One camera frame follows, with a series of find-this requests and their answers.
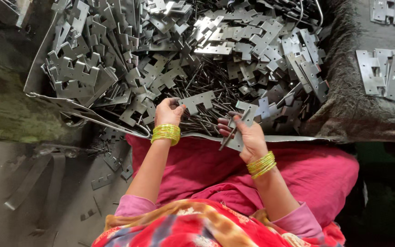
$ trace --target woman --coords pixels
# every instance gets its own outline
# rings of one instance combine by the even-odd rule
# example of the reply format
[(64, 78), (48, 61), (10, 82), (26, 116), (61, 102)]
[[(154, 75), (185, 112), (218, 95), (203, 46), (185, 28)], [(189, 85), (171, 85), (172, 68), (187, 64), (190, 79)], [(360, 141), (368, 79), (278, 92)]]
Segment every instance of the woman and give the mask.
[[(330, 147), (267, 146), (260, 125), (248, 127), (235, 115), (244, 142), (240, 159), (228, 148), (218, 152), (219, 143), (191, 138), (172, 147), (167, 158), (185, 110), (176, 103), (167, 98), (157, 106), (151, 145), (126, 137), (137, 172), (94, 247), (344, 243), (332, 220), (357, 178), (353, 157)], [(230, 132), (227, 124), (219, 119), (224, 136)]]

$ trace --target woman's right hand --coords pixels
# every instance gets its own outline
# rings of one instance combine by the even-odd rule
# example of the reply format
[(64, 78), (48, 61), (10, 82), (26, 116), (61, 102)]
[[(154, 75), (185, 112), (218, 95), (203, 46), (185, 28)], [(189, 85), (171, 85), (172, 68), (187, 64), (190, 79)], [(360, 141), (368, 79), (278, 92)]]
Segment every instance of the woman's right hand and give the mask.
[[(265, 135), (263, 134), (262, 127), (253, 122), (251, 127), (248, 127), (245, 122), (241, 120), (241, 114), (236, 112), (229, 112), (230, 115), (234, 115), (233, 120), (236, 123), (237, 130), (242, 133), (242, 139), (244, 147), (240, 153), (240, 158), (246, 164), (250, 164), (254, 161), (259, 160), (266, 154), (268, 154), (268, 147), (266, 146)], [(221, 135), (227, 137), (232, 129), (228, 127), (229, 120), (226, 118), (219, 118), (219, 132)]]

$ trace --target woman's left hand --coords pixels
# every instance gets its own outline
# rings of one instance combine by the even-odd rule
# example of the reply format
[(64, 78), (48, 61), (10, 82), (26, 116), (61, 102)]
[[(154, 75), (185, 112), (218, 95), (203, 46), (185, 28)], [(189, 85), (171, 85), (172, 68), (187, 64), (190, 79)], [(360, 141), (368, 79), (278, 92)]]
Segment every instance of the woman's left hand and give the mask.
[(179, 98), (165, 98), (156, 107), (155, 127), (161, 124), (172, 124), (179, 126), (185, 105), (176, 106)]

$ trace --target concrete floor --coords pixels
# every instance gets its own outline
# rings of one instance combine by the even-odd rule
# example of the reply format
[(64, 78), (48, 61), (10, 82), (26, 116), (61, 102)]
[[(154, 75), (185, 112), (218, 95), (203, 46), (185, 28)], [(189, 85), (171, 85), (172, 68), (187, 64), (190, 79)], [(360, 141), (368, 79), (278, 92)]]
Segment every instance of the concrete floor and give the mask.
[[(126, 182), (120, 177), (121, 169), (114, 174), (102, 155), (66, 158), (56, 217), (45, 234), (29, 236), (36, 229), (36, 222), (45, 203), (52, 167), (45, 168), (27, 199), (15, 211), (5, 207), (4, 202), (23, 179), (16, 176), (21, 163), (17, 159), (31, 153), (33, 148), (23, 143), (0, 142), (0, 246), (81, 246), (77, 244), (78, 241), (91, 245), (103, 231), (105, 216), (113, 214), (117, 209), (117, 205), (112, 202), (120, 200), (131, 180)], [(130, 154), (131, 152), (124, 160), (125, 165), (132, 162)], [(108, 174), (113, 174), (113, 183), (93, 191), (91, 181)], [(96, 213), (81, 222), (80, 214), (87, 214), (90, 209)]]

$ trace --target green bangle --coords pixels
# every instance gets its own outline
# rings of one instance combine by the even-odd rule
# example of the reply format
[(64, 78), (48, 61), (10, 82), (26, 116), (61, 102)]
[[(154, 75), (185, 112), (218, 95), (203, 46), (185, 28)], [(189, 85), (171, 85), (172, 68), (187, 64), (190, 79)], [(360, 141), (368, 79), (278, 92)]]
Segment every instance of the green bangle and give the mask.
[(181, 129), (178, 126), (173, 124), (161, 124), (153, 129), (153, 136), (151, 143), (158, 139), (171, 139), (172, 144), (174, 146), (178, 144), (179, 139), (181, 138)]

